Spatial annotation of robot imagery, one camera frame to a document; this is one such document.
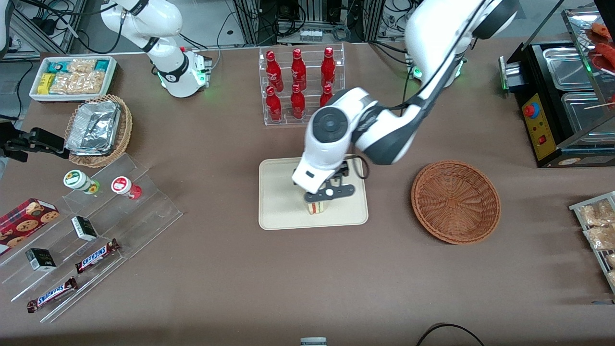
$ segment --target table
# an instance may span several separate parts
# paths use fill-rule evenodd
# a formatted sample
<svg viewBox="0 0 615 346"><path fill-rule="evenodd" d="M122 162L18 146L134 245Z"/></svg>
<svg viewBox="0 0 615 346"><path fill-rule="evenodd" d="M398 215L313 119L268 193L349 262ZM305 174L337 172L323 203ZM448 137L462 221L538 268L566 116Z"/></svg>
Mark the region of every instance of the table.
<svg viewBox="0 0 615 346"><path fill-rule="evenodd" d="M304 127L264 126L258 49L225 50L212 86L188 99L160 87L146 55L117 55L114 93L134 117L128 152L185 215L52 324L0 289L0 343L412 345L451 322L488 345L612 345L615 307L589 303L613 296L567 206L613 190L615 169L535 168L520 110L499 87L497 58L519 42L468 52L406 156L371 167L366 224L282 231L258 225L258 165L300 156ZM346 44L346 58L347 87L400 102L401 64L367 44ZM61 134L74 107L33 102L24 128ZM474 165L497 188L502 218L486 241L442 243L412 213L414 176L441 159ZM45 154L11 162L0 213L55 201L72 168ZM439 330L424 345L452 342L474 344Z"/></svg>

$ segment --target yellow control panel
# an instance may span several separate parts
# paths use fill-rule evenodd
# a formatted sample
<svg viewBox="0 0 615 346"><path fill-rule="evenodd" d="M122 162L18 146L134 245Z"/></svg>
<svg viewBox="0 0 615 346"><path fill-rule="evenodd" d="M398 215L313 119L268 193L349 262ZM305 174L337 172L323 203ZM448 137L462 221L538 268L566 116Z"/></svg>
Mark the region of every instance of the yellow control panel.
<svg viewBox="0 0 615 346"><path fill-rule="evenodd" d="M542 110L542 103L538 94L534 95L521 108L525 118L525 126L528 128L534 152L539 160L544 159L555 151L555 140L547 117Z"/></svg>

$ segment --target cookie box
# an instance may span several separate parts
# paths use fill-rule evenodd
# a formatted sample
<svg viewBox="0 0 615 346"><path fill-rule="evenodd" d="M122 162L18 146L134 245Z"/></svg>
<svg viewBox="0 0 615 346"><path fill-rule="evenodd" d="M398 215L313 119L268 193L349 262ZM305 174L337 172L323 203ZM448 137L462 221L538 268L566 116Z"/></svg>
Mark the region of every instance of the cookie box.
<svg viewBox="0 0 615 346"><path fill-rule="evenodd" d="M58 215L60 213L54 205L30 198L0 217L0 255L24 241Z"/></svg>

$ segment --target snack box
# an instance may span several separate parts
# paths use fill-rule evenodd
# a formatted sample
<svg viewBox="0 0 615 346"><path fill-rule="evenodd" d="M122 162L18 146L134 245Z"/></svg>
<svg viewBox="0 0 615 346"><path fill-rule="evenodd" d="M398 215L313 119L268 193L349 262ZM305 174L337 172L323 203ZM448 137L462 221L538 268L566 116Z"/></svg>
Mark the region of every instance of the snack box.
<svg viewBox="0 0 615 346"><path fill-rule="evenodd" d="M30 198L0 217L0 255L58 217L53 204Z"/></svg>
<svg viewBox="0 0 615 346"><path fill-rule="evenodd" d="M59 62L65 62L74 58L81 59L96 59L96 60L108 60L109 65L105 72L105 78L103 80L103 86L100 88L98 94L73 94L73 95L58 95L58 94L39 94L38 86L41 82L41 78L44 74L48 73L49 65ZM108 55L73 55L70 57L49 57L41 61L41 66L36 73L36 78L30 88L30 97L38 102L80 102L89 99L93 99L97 96L104 96L109 93L111 88L111 82L113 81L114 73L116 70L117 62L115 59Z"/></svg>

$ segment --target round wicker basket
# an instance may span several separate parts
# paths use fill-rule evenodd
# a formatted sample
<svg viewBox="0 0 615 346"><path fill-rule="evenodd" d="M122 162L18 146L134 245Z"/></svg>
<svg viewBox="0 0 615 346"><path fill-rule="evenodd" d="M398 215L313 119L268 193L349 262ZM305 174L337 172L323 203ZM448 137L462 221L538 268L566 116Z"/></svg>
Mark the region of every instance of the round wicker basket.
<svg viewBox="0 0 615 346"><path fill-rule="evenodd" d="M421 224L440 240L474 244L498 226L498 193L484 174L467 163L439 161L416 176L410 192Z"/></svg>
<svg viewBox="0 0 615 346"><path fill-rule="evenodd" d="M122 107L119 124L117 125L117 134L114 143L114 149L108 156L77 156L70 154L68 159L74 164L91 168L105 167L106 165L120 157L128 147L128 142L130 141L130 131L132 131L132 115L130 114L130 109L128 109L126 103L124 103L122 99L115 95L98 96L94 99L85 101L85 103L96 103L104 101L113 101L118 103ZM66 131L64 131L64 140L68 138L68 135L73 128L73 121L75 120L76 114L77 109L75 109L73 115L71 116L71 119L68 121L68 127L66 128Z"/></svg>

